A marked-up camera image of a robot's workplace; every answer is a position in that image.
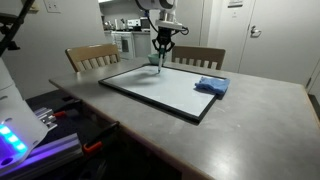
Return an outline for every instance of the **white board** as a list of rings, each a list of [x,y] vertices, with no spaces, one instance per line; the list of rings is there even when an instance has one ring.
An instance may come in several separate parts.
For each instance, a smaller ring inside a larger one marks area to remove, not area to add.
[[[198,119],[207,107],[210,108],[215,97],[214,94],[195,90],[195,83],[201,77],[208,76],[169,68],[162,68],[159,74],[157,66],[144,66],[101,80],[100,83],[140,95],[143,99],[153,100]]]

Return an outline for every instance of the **wooden chair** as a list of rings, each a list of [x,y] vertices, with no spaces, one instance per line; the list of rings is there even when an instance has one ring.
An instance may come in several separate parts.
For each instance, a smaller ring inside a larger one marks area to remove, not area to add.
[[[76,72],[120,62],[118,47],[113,44],[66,49],[66,54]]]
[[[188,46],[175,46],[172,50],[172,62],[180,64],[188,64],[193,66],[204,67],[211,69],[212,64],[217,63],[216,69],[220,70],[223,58],[226,51],[224,49],[214,49],[206,47],[188,47]]]

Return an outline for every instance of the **microwave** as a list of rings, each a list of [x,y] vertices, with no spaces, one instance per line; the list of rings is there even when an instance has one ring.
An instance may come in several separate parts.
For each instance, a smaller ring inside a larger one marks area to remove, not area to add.
[[[150,22],[147,17],[140,18],[141,31],[150,32]]]

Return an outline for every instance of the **blue towel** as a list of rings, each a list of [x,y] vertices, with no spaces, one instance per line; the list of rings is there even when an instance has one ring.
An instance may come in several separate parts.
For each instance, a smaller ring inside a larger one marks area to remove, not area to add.
[[[206,78],[201,77],[199,83],[196,83],[196,89],[206,90],[215,94],[224,94],[230,84],[230,79]]]

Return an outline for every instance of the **table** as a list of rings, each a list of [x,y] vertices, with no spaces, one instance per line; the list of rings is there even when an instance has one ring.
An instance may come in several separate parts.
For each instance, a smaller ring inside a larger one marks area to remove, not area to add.
[[[123,61],[50,82],[106,120],[120,121],[183,179],[320,179],[318,118],[302,85],[168,62],[231,80],[223,100],[194,125],[98,84],[146,62]]]

